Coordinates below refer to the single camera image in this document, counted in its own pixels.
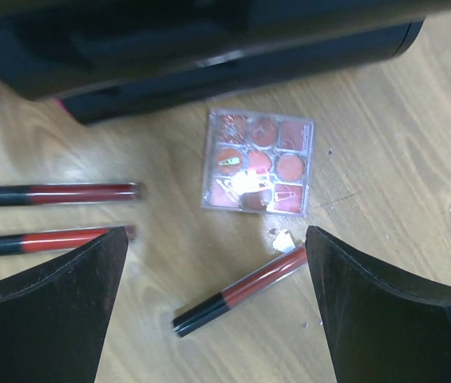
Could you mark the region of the black drawer organizer box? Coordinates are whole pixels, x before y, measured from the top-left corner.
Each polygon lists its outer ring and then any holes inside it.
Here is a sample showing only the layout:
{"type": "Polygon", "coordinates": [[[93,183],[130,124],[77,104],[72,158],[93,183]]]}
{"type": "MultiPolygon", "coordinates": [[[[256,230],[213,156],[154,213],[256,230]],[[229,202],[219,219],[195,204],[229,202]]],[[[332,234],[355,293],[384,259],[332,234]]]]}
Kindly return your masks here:
{"type": "Polygon", "coordinates": [[[0,60],[95,124],[405,52],[451,1],[0,1],[0,60]]]}

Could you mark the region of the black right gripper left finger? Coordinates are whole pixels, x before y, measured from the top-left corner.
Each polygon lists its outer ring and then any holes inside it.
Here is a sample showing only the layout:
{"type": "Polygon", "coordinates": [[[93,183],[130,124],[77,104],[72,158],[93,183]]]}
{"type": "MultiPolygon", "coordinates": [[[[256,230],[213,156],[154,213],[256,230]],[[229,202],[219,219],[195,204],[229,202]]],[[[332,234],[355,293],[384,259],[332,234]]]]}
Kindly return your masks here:
{"type": "Polygon", "coordinates": [[[0,280],[0,382],[93,382],[128,250],[123,227],[0,280]]]}

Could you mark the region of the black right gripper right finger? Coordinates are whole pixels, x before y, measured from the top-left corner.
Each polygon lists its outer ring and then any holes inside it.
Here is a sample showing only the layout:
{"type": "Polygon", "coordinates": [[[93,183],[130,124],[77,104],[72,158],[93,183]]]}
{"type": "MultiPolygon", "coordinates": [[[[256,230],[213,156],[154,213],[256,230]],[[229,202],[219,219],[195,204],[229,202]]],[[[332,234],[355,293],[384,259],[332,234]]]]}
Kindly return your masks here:
{"type": "Polygon", "coordinates": [[[451,382],[451,286],[307,229],[306,249],[339,382],[451,382]]]}

